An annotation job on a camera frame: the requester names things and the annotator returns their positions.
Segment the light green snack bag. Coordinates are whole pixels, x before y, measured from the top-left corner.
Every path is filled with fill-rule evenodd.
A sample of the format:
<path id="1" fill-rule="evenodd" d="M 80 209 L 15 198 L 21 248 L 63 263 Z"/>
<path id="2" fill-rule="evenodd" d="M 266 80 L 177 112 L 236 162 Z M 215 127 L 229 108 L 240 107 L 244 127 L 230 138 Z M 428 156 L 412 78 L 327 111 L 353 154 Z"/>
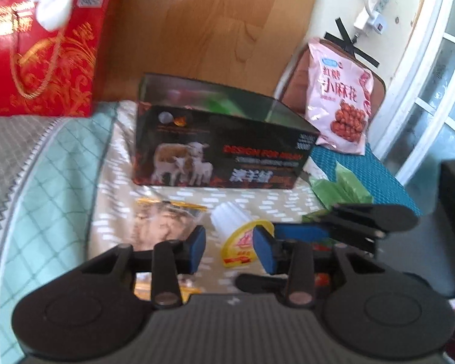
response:
<path id="1" fill-rule="evenodd" d="M 335 180 L 312 159 L 306 162 L 300 175 L 307 182 L 321 205 L 330 211 L 335 205 L 372 204 L 372 194 L 362 185 L 356 175 L 341 163 L 335 163 Z"/>

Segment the teal mesh cushion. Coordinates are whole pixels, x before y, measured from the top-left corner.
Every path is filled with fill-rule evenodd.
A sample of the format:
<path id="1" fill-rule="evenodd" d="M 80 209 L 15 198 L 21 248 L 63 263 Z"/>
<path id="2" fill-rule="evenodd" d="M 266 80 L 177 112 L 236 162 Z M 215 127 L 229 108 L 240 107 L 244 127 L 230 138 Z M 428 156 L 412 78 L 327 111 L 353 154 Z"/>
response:
<path id="1" fill-rule="evenodd" d="M 366 143 L 364 155 L 341 154 L 317 146 L 312 150 L 311 157 L 330 181 L 336 180 L 335 168 L 336 164 L 340 163 L 354 173 L 371 193 L 376 204 L 400 204 L 408 207 L 418 216 L 423 214 L 403 185 L 372 153 L 368 143 Z"/>

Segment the brown chair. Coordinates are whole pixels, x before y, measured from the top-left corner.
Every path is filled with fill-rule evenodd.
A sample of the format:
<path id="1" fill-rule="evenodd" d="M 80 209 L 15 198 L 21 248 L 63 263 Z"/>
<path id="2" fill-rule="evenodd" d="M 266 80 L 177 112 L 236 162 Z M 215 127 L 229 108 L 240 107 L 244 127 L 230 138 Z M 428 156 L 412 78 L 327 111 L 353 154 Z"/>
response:
<path id="1" fill-rule="evenodd" d="M 308 81 L 308 68 L 311 63 L 311 54 L 308 46 L 304 44 L 298 50 L 298 53 L 292 58 L 288 64 L 285 79 L 281 79 L 278 84 L 275 99 L 286 104 L 295 113 L 305 116 L 306 111 L 306 90 L 309 84 Z M 386 84 L 375 73 L 374 88 L 371 97 L 372 116 L 369 118 L 369 123 L 376 117 L 380 106 L 386 97 Z"/>

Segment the pink snack bag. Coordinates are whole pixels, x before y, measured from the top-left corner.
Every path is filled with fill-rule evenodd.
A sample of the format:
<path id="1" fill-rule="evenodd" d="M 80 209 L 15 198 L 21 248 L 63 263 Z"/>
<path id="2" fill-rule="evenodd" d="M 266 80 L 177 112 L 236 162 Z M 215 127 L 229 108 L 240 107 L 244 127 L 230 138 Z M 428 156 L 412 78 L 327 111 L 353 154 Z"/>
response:
<path id="1" fill-rule="evenodd" d="M 365 154 L 372 72 L 318 39 L 308 43 L 308 52 L 305 118 L 320 132 L 317 145 L 343 154 Z"/>

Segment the yellow white snack packet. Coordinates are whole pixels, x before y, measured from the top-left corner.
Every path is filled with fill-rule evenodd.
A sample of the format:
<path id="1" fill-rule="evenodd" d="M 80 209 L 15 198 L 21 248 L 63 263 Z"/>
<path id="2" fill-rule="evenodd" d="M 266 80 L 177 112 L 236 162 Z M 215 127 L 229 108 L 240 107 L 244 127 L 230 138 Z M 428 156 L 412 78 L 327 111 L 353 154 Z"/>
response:
<path id="1" fill-rule="evenodd" d="M 221 240 L 220 256 L 226 268 L 248 265 L 257 260 L 252 241 L 256 226 L 263 227 L 271 235 L 275 231 L 272 222 L 251 215 L 233 202 L 218 205 L 212 210 L 210 219 Z"/>

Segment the red gift box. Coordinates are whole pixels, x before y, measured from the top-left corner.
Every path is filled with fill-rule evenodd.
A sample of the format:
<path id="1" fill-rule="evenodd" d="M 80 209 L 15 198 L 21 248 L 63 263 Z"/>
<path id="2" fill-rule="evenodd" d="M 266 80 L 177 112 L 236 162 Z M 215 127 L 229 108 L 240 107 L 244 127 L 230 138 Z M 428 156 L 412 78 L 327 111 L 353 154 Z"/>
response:
<path id="1" fill-rule="evenodd" d="M 104 81 L 118 0 L 73 0 L 60 30 L 37 21 L 37 3 L 0 0 L 0 117 L 89 117 Z"/>

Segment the black sheep printed box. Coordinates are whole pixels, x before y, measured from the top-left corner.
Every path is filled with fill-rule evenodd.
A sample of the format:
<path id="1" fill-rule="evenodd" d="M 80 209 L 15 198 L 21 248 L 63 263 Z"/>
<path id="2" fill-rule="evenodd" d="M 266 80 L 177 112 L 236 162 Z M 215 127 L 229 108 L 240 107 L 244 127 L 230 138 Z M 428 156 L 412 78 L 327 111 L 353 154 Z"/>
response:
<path id="1" fill-rule="evenodd" d="M 291 189 L 320 132 L 268 96 L 148 73 L 140 82 L 138 185 Z"/>

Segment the wooden headboard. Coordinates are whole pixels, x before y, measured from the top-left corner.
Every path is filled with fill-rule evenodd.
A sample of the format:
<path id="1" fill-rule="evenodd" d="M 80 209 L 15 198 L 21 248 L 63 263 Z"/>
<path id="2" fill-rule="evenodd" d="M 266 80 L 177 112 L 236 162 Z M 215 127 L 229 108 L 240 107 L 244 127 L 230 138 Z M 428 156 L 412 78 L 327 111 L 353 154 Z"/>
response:
<path id="1" fill-rule="evenodd" d="M 102 101 L 135 99 L 144 73 L 272 95 L 315 0 L 120 0 Z"/>

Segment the clear bag brown snacks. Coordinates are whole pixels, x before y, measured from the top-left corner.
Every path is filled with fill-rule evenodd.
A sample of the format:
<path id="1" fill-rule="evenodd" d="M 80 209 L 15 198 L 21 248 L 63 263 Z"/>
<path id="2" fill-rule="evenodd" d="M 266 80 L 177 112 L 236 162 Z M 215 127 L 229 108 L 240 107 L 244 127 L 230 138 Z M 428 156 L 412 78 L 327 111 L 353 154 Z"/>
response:
<path id="1" fill-rule="evenodd" d="M 201 225 L 207 208 L 184 201 L 161 201 L 152 197 L 136 202 L 136 215 L 130 243 L 135 251 L 150 251 L 161 241 L 186 240 L 196 226 Z M 184 302 L 201 290 L 194 286 L 195 274 L 178 275 Z"/>

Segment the red orange snack packet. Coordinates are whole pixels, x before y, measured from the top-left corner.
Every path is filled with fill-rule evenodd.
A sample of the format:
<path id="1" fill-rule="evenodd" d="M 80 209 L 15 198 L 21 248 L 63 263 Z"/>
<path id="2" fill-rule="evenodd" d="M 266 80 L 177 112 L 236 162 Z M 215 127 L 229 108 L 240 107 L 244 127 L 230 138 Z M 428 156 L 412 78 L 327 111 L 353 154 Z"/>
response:
<path id="1" fill-rule="evenodd" d="M 320 243 L 312 243 L 314 255 L 315 286 L 317 288 L 329 288 L 331 281 L 329 276 L 329 263 L 332 248 Z"/>

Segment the patterned bed quilt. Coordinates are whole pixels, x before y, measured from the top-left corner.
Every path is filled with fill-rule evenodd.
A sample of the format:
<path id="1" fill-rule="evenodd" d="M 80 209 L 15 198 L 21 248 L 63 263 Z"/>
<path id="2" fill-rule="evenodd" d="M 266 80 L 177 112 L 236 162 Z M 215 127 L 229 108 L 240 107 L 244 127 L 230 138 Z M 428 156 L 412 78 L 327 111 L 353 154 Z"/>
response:
<path id="1" fill-rule="evenodd" d="M 136 107 L 100 103 L 89 118 L 0 117 L 0 363 L 23 357 L 11 329 L 19 299 L 123 242 L 137 199 L 213 209 L 235 203 L 274 222 L 321 207 L 307 182 L 290 190 L 141 187 L 131 180 Z"/>

